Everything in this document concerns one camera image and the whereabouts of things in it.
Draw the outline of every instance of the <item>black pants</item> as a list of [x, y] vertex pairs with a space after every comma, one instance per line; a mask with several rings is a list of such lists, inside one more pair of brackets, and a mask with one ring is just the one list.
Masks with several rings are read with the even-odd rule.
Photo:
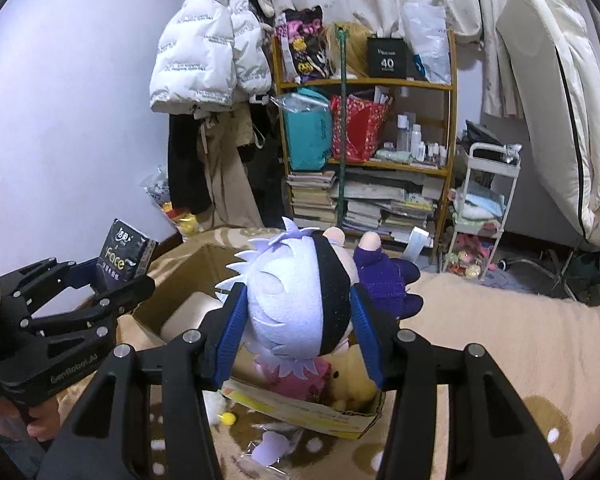
[[169, 116], [168, 175], [171, 205], [196, 215], [209, 209], [205, 167], [198, 158], [198, 135], [202, 121], [192, 115]]

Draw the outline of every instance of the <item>white wall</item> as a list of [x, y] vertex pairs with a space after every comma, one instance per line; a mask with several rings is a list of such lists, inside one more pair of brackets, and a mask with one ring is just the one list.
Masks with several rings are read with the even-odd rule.
[[484, 124], [507, 144], [522, 144], [522, 169], [505, 230], [568, 246], [577, 245], [582, 237], [538, 180], [525, 121], [482, 114], [483, 67], [484, 53], [478, 45], [458, 46], [458, 132], [466, 127], [465, 121], [470, 120]]
[[140, 187], [166, 163], [149, 109], [158, 38], [183, 0], [8, 0], [0, 12], [0, 272], [97, 256], [115, 217], [174, 230]]

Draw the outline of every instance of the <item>blue gripper pad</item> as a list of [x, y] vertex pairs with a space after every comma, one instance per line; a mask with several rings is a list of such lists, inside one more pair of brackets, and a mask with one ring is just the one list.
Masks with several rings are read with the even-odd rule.
[[235, 356], [240, 347], [242, 333], [247, 325], [248, 303], [247, 287], [243, 283], [236, 283], [224, 304], [230, 308], [228, 319], [220, 341], [216, 346], [216, 371], [213, 375], [213, 383], [217, 388], [222, 386], [230, 376], [234, 366]]
[[367, 311], [369, 308], [375, 307], [364, 285], [358, 283], [351, 287], [349, 302], [351, 304], [353, 331], [356, 333], [358, 344], [362, 350], [366, 374], [382, 390], [384, 386], [382, 347]]

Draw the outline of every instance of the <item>yellow plush toy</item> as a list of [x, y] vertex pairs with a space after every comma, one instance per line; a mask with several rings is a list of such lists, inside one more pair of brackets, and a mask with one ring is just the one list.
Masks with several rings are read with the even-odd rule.
[[366, 374], [360, 345], [346, 352], [323, 357], [331, 365], [322, 393], [325, 403], [340, 412], [360, 412], [378, 394], [376, 384]]

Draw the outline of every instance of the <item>metal rack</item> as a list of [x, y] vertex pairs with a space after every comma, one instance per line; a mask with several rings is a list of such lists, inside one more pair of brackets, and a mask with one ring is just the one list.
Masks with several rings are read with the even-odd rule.
[[[280, 51], [280, 42], [278, 38], [273, 38], [272, 47], [272, 62], [273, 62], [273, 79], [274, 79], [274, 91], [276, 95], [282, 95], [287, 91], [296, 90], [302, 86], [345, 86], [348, 90], [350, 86], [405, 86], [409, 88], [421, 88], [441, 91], [444, 94], [444, 105], [442, 120], [433, 118], [418, 118], [418, 122], [427, 125], [434, 126], [442, 129], [446, 132], [445, 146], [448, 153], [446, 167], [444, 168], [419, 168], [417, 166], [411, 166], [409, 164], [398, 164], [396, 162], [379, 162], [379, 161], [367, 161], [367, 162], [346, 162], [346, 166], [357, 166], [363, 168], [373, 168], [375, 170], [393, 170], [393, 171], [411, 171], [413, 173], [423, 173], [430, 176], [436, 176], [444, 179], [442, 193], [438, 203], [438, 218], [436, 219], [436, 229], [433, 239], [433, 252], [432, 258], [438, 251], [440, 244], [440, 238], [442, 236], [445, 226], [445, 212], [447, 208], [447, 196], [448, 190], [451, 184], [451, 177], [453, 174], [454, 155], [456, 153], [456, 120], [458, 113], [458, 59], [456, 56], [456, 37], [453, 31], [448, 32], [449, 38], [449, 57], [451, 63], [451, 84], [436, 84], [427, 81], [416, 81], [410, 79], [392, 79], [392, 78], [357, 78], [357, 79], [323, 79], [323, 80], [312, 80], [305, 84], [297, 84], [291, 82], [285, 82], [283, 76], [283, 64], [282, 64], [282, 53]], [[284, 121], [280, 120], [280, 138], [282, 140], [282, 151], [283, 161], [285, 166], [285, 175], [293, 173], [289, 165], [289, 154], [286, 141], [286, 131]], [[330, 158], [327, 161], [329, 164], [339, 164], [340, 161], [334, 158]], [[355, 232], [347, 232], [349, 235], [358, 235]]]
[[498, 245], [500, 244], [500, 239], [502, 238], [502, 234], [504, 233], [504, 226], [507, 222], [507, 217], [509, 216], [511, 201], [513, 200], [513, 193], [516, 190], [516, 184], [518, 182], [518, 175], [520, 174], [520, 154], [516, 154], [516, 164], [505, 164], [504, 162], [497, 162], [495, 160], [489, 160], [486, 158], [480, 158], [474, 155], [475, 150], [485, 150], [488, 152], [502, 153], [503, 155], [507, 155], [506, 148], [502, 146], [495, 146], [494, 144], [485, 144], [483, 142], [476, 142], [471, 146], [469, 150], [469, 157], [467, 161], [466, 168], [466, 177], [464, 178], [464, 185], [462, 186], [462, 199], [460, 201], [459, 210], [456, 211], [458, 219], [462, 218], [462, 210], [464, 209], [464, 200], [467, 194], [467, 189], [469, 187], [469, 180], [471, 178], [471, 172], [473, 171], [483, 171], [486, 173], [497, 174], [506, 176], [513, 179], [513, 183], [511, 184], [511, 191], [509, 192], [509, 199], [506, 201], [506, 208], [504, 211], [504, 215], [502, 220], [500, 221], [500, 228], [496, 232], [487, 231], [476, 227], [474, 225], [462, 224], [457, 220], [454, 220], [454, 236], [451, 239], [451, 245], [449, 245], [449, 250], [445, 257], [445, 265], [443, 268], [443, 272], [446, 271], [446, 268], [449, 265], [449, 258], [453, 250], [453, 246], [456, 243], [456, 238], [459, 233], [476, 235], [484, 238], [492, 238], [495, 241], [495, 245], [491, 254], [489, 256], [488, 261], [484, 265], [484, 269], [482, 270], [482, 274], [480, 279], [483, 280], [486, 276], [487, 270], [489, 269], [489, 265], [491, 265], [493, 261], [493, 257], [495, 256], [496, 250], [498, 249]]

